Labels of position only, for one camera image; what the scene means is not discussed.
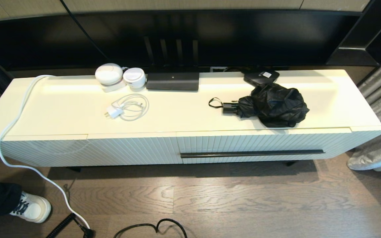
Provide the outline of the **white fluted drawer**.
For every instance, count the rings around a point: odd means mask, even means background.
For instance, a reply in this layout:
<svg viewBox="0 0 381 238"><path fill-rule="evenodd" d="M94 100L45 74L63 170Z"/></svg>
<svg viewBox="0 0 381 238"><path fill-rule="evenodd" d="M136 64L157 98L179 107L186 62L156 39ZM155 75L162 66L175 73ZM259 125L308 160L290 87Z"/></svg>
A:
<svg viewBox="0 0 381 238"><path fill-rule="evenodd" d="M179 133L181 153L323 150L320 155L246 156L226 158L185 158L185 164L214 164L263 161L303 161L326 159L340 153L340 146L352 136L349 128L335 129L279 129L260 131L221 131Z"/></svg>

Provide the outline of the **long black metal rod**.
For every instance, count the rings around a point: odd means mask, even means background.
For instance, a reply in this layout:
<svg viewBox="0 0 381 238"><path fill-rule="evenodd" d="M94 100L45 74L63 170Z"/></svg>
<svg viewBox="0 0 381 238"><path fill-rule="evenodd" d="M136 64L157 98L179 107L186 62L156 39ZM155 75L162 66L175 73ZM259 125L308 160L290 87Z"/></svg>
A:
<svg viewBox="0 0 381 238"><path fill-rule="evenodd" d="M181 153L185 158L226 158L226 157L254 157L254 156L279 156L279 155L320 155L323 150L278 150L278 151L242 151L242 152L207 152L207 153Z"/></svg>

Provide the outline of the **black umbrella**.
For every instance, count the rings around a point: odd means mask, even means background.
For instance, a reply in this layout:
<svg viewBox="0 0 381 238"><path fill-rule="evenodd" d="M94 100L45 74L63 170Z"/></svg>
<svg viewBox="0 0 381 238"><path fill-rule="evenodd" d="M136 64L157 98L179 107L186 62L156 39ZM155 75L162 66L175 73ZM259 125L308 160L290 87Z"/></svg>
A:
<svg viewBox="0 0 381 238"><path fill-rule="evenodd" d="M298 89L277 83L260 84L250 95L229 103L212 98L208 105L221 108L224 115L241 119L256 117L267 128L294 128L310 111Z"/></svg>

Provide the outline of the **white tv cabinet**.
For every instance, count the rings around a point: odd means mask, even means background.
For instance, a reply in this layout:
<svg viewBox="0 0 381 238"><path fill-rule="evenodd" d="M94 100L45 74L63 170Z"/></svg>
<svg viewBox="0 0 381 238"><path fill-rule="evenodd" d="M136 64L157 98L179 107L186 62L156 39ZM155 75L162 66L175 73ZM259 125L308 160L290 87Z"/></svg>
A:
<svg viewBox="0 0 381 238"><path fill-rule="evenodd" d="M381 135L381 122L344 70L281 71L276 82L298 89L310 110L294 128L270 129L256 117L209 107L214 97L250 94L240 72L201 73L196 92L143 89L149 110L136 121L105 116L113 101L134 93L129 87L105 93L94 76L47 77L33 87L1 150L35 167L184 164L179 133L349 128L352 136L333 157Z"/></svg>

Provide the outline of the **black router with antennas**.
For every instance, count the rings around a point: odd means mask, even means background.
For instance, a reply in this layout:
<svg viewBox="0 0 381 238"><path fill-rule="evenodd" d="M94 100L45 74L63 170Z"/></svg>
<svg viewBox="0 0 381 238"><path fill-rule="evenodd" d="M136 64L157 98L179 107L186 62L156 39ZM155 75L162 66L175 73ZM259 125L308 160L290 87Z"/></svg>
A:
<svg viewBox="0 0 381 238"><path fill-rule="evenodd" d="M149 63L146 87L153 91L197 91L198 41L144 36Z"/></svg>

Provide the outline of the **small white round device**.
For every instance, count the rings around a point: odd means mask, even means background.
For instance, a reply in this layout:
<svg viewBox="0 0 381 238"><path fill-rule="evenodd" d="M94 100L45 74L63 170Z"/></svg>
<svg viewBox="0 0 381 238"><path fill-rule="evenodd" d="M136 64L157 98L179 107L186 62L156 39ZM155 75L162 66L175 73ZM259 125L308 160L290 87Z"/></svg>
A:
<svg viewBox="0 0 381 238"><path fill-rule="evenodd" d="M123 73L123 80L132 89L140 89L146 84L146 74L141 68L130 68Z"/></svg>

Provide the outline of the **black set-top box with label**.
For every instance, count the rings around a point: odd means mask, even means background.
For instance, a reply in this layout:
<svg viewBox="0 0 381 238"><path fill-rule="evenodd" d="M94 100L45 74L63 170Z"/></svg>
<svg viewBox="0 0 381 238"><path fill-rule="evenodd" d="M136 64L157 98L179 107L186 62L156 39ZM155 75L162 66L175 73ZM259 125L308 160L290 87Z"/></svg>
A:
<svg viewBox="0 0 381 238"><path fill-rule="evenodd" d="M242 73L244 81L254 87L262 84L275 83L280 76L279 72L266 68L242 70Z"/></svg>

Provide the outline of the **large white dome device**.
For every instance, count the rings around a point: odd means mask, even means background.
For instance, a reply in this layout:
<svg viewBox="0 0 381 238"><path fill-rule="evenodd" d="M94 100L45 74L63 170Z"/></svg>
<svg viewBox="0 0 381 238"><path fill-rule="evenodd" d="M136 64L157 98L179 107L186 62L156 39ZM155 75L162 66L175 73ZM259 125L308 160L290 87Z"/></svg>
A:
<svg viewBox="0 0 381 238"><path fill-rule="evenodd" d="M97 68L94 76L100 83L103 92L109 93L127 86L123 80L123 72L121 66L115 63L106 63Z"/></svg>

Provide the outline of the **black television screen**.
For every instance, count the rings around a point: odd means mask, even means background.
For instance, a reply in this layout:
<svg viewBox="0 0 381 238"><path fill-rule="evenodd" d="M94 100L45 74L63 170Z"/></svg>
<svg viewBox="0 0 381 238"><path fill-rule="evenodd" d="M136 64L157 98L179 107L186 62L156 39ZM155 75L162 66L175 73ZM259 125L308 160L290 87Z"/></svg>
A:
<svg viewBox="0 0 381 238"><path fill-rule="evenodd" d="M0 21L6 71L324 64L360 18L314 10L131 11Z"/></svg>

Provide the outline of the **black shelf unit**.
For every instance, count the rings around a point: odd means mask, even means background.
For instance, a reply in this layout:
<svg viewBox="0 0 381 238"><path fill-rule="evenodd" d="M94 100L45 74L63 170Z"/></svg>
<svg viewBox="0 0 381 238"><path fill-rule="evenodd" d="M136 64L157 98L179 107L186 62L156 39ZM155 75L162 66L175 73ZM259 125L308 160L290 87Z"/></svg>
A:
<svg viewBox="0 0 381 238"><path fill-rule="evenodd" d="M370 0L354 26L331 53L330 66L381 65L381 0Z"/></svg>

